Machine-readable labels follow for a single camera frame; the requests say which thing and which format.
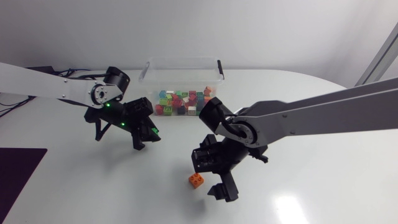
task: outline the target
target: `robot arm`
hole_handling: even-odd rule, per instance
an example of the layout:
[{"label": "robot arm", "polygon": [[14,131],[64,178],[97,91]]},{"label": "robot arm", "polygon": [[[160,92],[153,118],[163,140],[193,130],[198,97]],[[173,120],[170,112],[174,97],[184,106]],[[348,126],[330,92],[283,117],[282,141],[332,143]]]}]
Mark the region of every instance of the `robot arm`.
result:
[{"label": "robot arm", "polygon": [[398,128],[398,78],[293,103],[260,101],[233,114],[213,98],[200,119],[215,133],[192,152],[196,172],[213,172],[222,184],[208,194],[227,202],[238,198],[231,170],[247,155],[263,162],[267,145],[285,136]]},{"label": "robot arm", "polygon": [[[49,75],[26,68],[0,63],[0,92],[56,98],[87,106],[85,119],[96,124],[99,141],[113,124],[131,133],[134,148],[141,150],[143,141],[159,141],[157,128],[150,120],[152,104],[147,98],[120,103],[130,78],[115,67],[109,67],[104,80],[86,80]],[[101,130],[101,120],[108,124]]]}]

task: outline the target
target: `white table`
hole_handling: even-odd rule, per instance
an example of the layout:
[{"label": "white table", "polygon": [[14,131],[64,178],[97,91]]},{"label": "white table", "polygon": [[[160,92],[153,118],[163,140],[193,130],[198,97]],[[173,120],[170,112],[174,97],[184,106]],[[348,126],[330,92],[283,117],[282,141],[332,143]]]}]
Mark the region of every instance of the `white table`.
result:
[{"label": "white table", "polygon": [[[343,89],[292,72],[225,74],[218,96],[231,111]],[[141,97],[134,85],[124,100]],[[192,150],[211,133],[198,117],[152,116],[162,140],[136,151],[116,127],[96,142],[84,113],[37,98],[0,119],[0,147],[48,149],[5,223],[398,223],[397,130],[283,138],[268,164],[247,157],[232,171],[239,199],[226,203],[207,195],[218,175],[188,183]]]}]

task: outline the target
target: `orange block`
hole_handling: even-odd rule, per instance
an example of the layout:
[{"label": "orange block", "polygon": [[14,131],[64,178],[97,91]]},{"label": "orange block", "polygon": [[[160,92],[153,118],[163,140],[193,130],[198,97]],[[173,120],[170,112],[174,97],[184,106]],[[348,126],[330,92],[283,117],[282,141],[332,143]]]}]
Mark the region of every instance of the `orange block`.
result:
[{"label": "orange block", "polygon": [[205,103],[209,102],[209,100],[211,100],[210,96],[205,96]]},{"label": "orange block", "polygon": [[201,186],[201,184],[203,184],[204,181],[205,181],[204,178],[198,173],[193,174],[192,176],[190,176],[188,180],[192,184],[194,189],[196,189],[199,186]]}]

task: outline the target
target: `plastic storage box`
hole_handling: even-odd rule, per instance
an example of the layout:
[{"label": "plastic storage box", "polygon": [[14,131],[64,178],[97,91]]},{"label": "plastic storage box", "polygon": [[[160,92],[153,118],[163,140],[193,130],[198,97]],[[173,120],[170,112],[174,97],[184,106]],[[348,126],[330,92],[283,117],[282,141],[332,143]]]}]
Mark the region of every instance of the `plastic storage box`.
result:
[{"label": "plastic storage box", "polygon": [[159,57],[149,59],[139,84],[156,115],[199,115],[223,80],[221,62],[215,57]]}]

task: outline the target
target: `colorful cube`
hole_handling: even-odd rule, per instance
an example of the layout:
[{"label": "colorful cube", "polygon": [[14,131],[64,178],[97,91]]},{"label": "colorful cube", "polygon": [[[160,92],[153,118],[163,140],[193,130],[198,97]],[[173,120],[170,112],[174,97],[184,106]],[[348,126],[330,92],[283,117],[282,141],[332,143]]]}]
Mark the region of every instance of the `colorful cube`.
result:
[{"label": "colorful cube", "polygon": [[162,105],[162,106],[167,106],[167,99],[166,98],[161,98],[159,100],[159,104]]},{"label": "colorful cube", "polygon": [[160,98],[166,98],[166,90],[160,91],[159,97],[160,97]]},{"label": "colorful cube", "polygon": [[205,90],[205,91],[203,91],[203,94],[204,94],[205,96],[210,96],[210,93],[211,93],[211,90]]},{"label": "colorful cube", "polygon": [[190,106],[195,106],[196,103],[197,103],[197,96],[196,95],[190,95],[188,103],[189,103]]},{"label": "colorful cube", "polygon": [[205,106],[205,100],[198,100],[197,107],[202,108],[204,106]]},{"label": "colorful cube", "polygon": [[170,116],[173,113],[173,108],[171,106],[165,106],[163,112],[164,115]]},{"label": "colorful cube", "polygon": [[204,178],[198,173],[190,176],[188,180],[192,184],[194,189],[198,188],[199,186],[201,186],[201,184],[205,182]]},{"label": "colorful cube", "polygon": [[182,98],[182,101],[184,101],[184,103],[188,103],[189,102],[189,97],[187,96],[185,98]]},{"label": "colorful cube", "polygon": [[172,98],[173,98],[173,100],[179,99],[179,97],[177,96],[177,94],[172,94]]},{"label": "colorful cube", "polygon": [[197,114],[197,107],[196,106],[189,106],[188,107],[188,115],[195,116]]},{"label": "colorful cube", "polygon": [[211,100],[210,96],[205,96],[205,104]]},{"label": "colorful cube", "polygon": [[156,105],[155,106],[155,111],[157,115],[163,115],[163,106],[161,105]]},{"label": "colorful cube", "polygon": [[172,102],[173,108],[180,108],[182,106],[182,100],[181,99],[175,99]]},{"label": "colorful cube", "polygon": [[178,109],[177,109],[177,114],[178,115],[184,115],[185,114],[185,106],[183,105],[183,106],[180,106]]}]

